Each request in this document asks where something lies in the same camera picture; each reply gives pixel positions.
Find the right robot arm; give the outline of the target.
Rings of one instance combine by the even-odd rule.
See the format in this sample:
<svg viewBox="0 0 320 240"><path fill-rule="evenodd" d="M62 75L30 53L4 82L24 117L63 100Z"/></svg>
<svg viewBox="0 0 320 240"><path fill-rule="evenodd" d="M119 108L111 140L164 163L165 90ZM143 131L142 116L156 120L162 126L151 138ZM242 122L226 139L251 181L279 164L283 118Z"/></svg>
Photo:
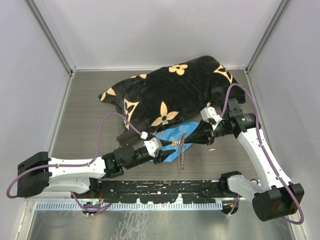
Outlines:
<svg viewBox="0 0 320 240"><path fill-rule="evenodd" d="M229 99L220 117L213 107L205 107L197 128L184 140L186 144L212 145L218 137L233 135L246 151L257 172L253 183L239 171L221 174L219 191L225 197L237 194L252 204L256 216L269 221L293 215L304 196L304 188L284 173L253 113L244 114L238 100Z"/></svg>

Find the large metal keyring with rings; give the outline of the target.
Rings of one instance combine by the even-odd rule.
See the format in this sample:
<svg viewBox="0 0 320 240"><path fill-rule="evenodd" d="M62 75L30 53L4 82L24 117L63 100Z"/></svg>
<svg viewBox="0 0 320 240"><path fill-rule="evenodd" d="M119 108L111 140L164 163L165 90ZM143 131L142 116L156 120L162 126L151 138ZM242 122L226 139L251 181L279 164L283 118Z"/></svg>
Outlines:
<svg viewBox="0 0 320 240"><path fill-rule="evenodd" d="M179 150L179 156L178 156L178 166L181 170L185 169L185 138L187 136L187 133L184 132L181 134L178 140L178 150Z"/></svg>

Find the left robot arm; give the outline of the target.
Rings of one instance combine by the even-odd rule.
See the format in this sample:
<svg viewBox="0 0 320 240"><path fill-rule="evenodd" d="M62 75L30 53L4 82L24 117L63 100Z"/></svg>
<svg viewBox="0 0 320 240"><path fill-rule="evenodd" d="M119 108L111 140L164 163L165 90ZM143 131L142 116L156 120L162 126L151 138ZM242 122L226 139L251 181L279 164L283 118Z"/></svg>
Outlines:
<svg viewBox="0 0 320 240"><path fill-rule="evenodd" d="M100 193L99 179L113 179L146 162L164 162L175 149L166 149L171 142L152 138L135 149L121 145L113 152L92 159L59 159L45 151L29 157L17 167L17 197L29 198L43 192L73 192L95 198Z"/></svg>

